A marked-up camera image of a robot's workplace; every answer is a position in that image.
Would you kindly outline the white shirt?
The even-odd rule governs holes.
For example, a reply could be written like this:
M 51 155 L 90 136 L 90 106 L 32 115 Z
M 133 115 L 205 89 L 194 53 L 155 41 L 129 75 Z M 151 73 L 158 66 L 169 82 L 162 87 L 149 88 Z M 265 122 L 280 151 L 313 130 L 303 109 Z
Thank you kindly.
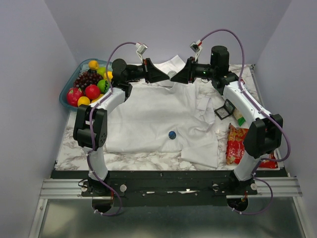
M 108 152 L 179 152 L 187 162 L 217 168 L 212 99 L 199 93 L 197 83 L 141 80 L 132 86 L 130 97 L 108 116 Z

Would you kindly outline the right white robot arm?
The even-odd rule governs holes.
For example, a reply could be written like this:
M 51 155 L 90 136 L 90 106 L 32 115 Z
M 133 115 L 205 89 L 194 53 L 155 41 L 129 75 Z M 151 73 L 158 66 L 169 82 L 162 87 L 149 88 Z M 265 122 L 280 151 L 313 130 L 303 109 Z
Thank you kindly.
M 211 49 L 209 64 L 198 62 L 202 50 L 199 43 L 193 43 L 191 49 L 195 56 L 189 57 L 184 68 L 171 78 L 172 82 L 193 83 L 196 78 L 211 81 L 212 86 L 223 97 L 226 103 L 242 113 L 249 126 L 243 141 L 244 155 L 233 170 L 233 179 L 228 181 L 228 189 L 239 194 L 246 188 L 245 181 L 260 165 L 260 161 L 268 160 L 281 144 L 283 118 L 279 114 L 271 114 L 263 108 L 243 87 L 238 76 L 229 70 L 229 52 L 225 46 L 214 46 Z

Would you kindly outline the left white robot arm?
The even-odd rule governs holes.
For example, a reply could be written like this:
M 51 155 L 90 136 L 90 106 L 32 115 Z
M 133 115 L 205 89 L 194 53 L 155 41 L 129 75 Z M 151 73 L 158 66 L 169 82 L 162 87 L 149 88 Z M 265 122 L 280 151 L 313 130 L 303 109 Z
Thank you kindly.
M 127 64 L 123 59 L 112 62 L 112 88 L 93 106 L 82 105 L 77 109 L 73 138 L 87 154 L 89 178 L 95 180 L 93 191 L 99 196 L 109 192 L 106 181 L 108 169 L 105 164 L 103 146 L 107 138 L 107 118 L 132 92 L 131 82 L 144 79 L 147 83 L 169 80 L 169 76 L 154 66 L 150 58 L 141 65 Z

